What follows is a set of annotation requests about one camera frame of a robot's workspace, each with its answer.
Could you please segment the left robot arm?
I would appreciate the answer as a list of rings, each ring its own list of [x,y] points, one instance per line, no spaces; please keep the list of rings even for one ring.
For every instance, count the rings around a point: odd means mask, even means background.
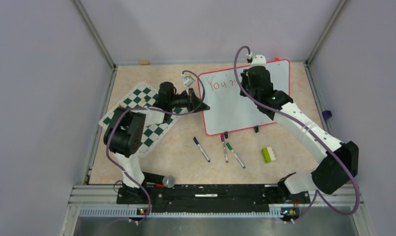
[[[182,108],[190,114],[210,110],[210,106],[197,97],[193,88],[177,93],[173,83],[163,82],[151,107],[118,107],[113,114],[103,138],[106,156],[121,170],[122,189],[135,203],[142,203],[147,197],[145,175],[138,158],[143,129],[147,125],[168,121],[174,115],[174,109]]]

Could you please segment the pink-framed whiteboard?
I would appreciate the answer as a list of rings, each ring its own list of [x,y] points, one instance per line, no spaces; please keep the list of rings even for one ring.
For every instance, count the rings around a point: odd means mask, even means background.
[[[233,68],[204,72],[199,75],[205,90],[204,103],[210,109],[203,112],[205,132],[209,136],[273,124],[247,97],[240,95]]]

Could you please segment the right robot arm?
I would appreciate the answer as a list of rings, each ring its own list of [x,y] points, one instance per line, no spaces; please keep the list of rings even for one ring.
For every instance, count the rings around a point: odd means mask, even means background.
[[[290,131],[316,159],[314,170],[289,174],[280,180],[278,197],[292,202],[298,193],[319,190],[333,194],[357,174],[359,148],[331,136],[294,103],[284,91],[273,88],[270,72],[265,66],[254,66],[241,72],[241,96],[252,100],[258,110]]]

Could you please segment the black microphone silver head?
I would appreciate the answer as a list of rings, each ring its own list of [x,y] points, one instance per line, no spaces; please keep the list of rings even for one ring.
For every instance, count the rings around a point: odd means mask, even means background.
[[[161,184],[167,188],[172,188],[175,186],[175,178],[173,176],[163,176],[148,172],[143,172],[143,175],[146,182]]]

